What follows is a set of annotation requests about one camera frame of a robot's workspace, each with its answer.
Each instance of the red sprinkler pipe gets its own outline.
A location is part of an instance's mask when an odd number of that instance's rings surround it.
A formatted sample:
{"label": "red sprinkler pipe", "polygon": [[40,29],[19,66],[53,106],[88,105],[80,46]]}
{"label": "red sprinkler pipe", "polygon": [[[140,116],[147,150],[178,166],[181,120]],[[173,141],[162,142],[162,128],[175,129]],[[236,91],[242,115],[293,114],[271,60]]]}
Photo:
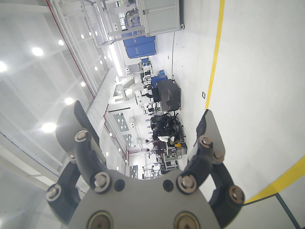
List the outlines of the red sprinkler pipe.
{"label": "red sprinkler pipe", "polygon": [[56,20],[54,14],[53,14],[53,11],[52,11],[52,9],[51,9],[51,6],[50,6],[50,4],[49,4],[49,1],[46,0],[46,2],[47,2],[47,5],[48,5],[48,7],[49,7],[49,9],[50,9],[50,12],[51,12],[51,14],[52,14],[52,16],[53,16],[53,19],[54,19],[54,21],[55,21],[55,23],[56,23],[56,25],[57,25],[57,27],[58,27],[58,29],[59,29],[59,32],[60,32],[60,34],[61,34],[61,36],[62,36],[62,39],[63,39],[64,42],[66,43],[66,46],[67,46],[67,48],[68,48],[68,50],[69,50],[69,52],[70,52],[70,54],[71,54],[71,56],[72,56],[72,58],[73,58],[75,64],[76,64],[76,66],[77,66],[77,68],[78,68],[78,70],[79,70],[81,76],[83,77],[83,79],[84,79],[84,81],[85,81],[85,83],[86,83],[86,85],[87,85],[87,87],[88,87],[88,89],[89,89],[89,91],[90,91],[92,97],[95,98],[95,96],[93,95],[91,89],[90,89],[89,86],[88,86],[88,83],[87,83],[86,80],[85,80],[84,75],[82,74],[82,72],[81,72],[81,70],[80,70],[78,64],[76,63],[76,60],[75,60],[75,58],[74,58],[74,56],[73,56],[73,54],[72,54],[72,52],[71,52],[71,50],[70,50],[70,48],[69,48],[69,46],[68,46],[68,44],[67,44],[67,41],[65,40],[65,37],[63,36],[63,33],[62,33],[62,31],[61,31],[61,29],[60,29],[58,23],[57,23],[57,20]]}

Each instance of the yellow floor line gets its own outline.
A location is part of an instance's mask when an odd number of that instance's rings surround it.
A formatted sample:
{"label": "yellow floor line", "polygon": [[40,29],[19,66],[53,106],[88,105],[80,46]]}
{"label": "yellow floor line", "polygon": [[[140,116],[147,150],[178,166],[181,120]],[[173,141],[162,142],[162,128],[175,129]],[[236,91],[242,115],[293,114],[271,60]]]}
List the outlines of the yellow floor line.
{"label": "yellow floor line", "polygon": [[303,156],[295,165],[293,165],[277,180],[269,184],[266,188],[264,188],[254,197],[247,200],[245,204],[278,193],[284,190],[285,188],[287,188],[290,184],[294,183],[296,180],[300,179],[304,175],[305,175],[305,156]]}
{"label": "yellow floor line", "polygon": [[210,100],[211,92],[212,92],[212,86],[213,86],[214,75],[215,75],[215,70],[216,70],[216,63],[217,63],[217,58],[218,58],[218,50],[219,50],[219,44],[220,44],[223,18],[224,18],[224,0],[220,0],[216,43],[215,43],[212,71],[211,71],[210,82],[209,82],[209,90],[208,90],[208,94],[207,94],[206,108],[209,107],[209,100]]}

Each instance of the epoxy floor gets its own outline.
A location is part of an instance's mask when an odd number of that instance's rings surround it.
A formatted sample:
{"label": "epoxy floor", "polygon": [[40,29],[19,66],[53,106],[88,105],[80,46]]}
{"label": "epoxy floor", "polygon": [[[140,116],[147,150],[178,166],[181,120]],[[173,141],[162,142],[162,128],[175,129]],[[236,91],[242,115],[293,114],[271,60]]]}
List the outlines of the epoxy floor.
{"label": "epoxy floor", "polygon": [[[226,148],[224,163],[246,199],[305,154],[304,1],[225,0],[209,109]],[[189,148],[205,111],[219,2],[184,0],[185,29],[158,35],[151,57],[154,71],[173,73],[182,88]],[[213,189],[211,179],[201,186],[207,199]]]}

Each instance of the machine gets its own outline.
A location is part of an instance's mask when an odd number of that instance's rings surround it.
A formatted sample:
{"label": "machine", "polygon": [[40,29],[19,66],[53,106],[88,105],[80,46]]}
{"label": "machine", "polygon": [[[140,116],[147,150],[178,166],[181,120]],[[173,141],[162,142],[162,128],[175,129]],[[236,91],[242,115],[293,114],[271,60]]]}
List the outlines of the machine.
{"label": "machine", "polygon": [[[70,162],[46,197],[68,228],[219,229],[237,216],[244,203],[243,191],[223,164],[224,145],[208,109],[196,129],[197,140],[184,171],[172,170],[147,181],[107,169],[99,137],[79,101],[63,109],[57,126],[58,142]],[[216,189],[207,202],[198,188],[209,174]],[[75,188],[80,175],[90,187],[82,200]],[[151,214],[157,224],[147,222]]]}

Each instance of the recessed ceiling light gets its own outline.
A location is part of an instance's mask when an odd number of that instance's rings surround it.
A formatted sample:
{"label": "recessed ceiling light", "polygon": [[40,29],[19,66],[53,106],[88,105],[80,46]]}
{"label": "recessed ceiling light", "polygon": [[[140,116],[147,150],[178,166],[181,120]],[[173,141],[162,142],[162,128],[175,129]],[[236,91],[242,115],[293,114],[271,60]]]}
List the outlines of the recessed ceiling light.
{"label": "recessed ceiling light", "polygon": [[56,125],[54,123],[46,123],[42,126],[42,131],[46,133],[53,132],[56,129]]}
{"label": "recessed ceiling light", "polygon": [[74,100],[72,99],[72,98],[66,98],[65,99],[65,103],[67,104],[67,105],[70,105],[70,104],[72,104],[74,102]]}
{"label": "recessed ceiling light", "polygon": [[38,48],[38,47],[34,47],[32,49],[32,53],[35,55],[35,56],[41,56],[43,54],[43,51],[42,49]]}
{"label": "recessed ceiling light", "polygon": [[2,62],[0,62],[0,72],[6,71],[6,65]]}

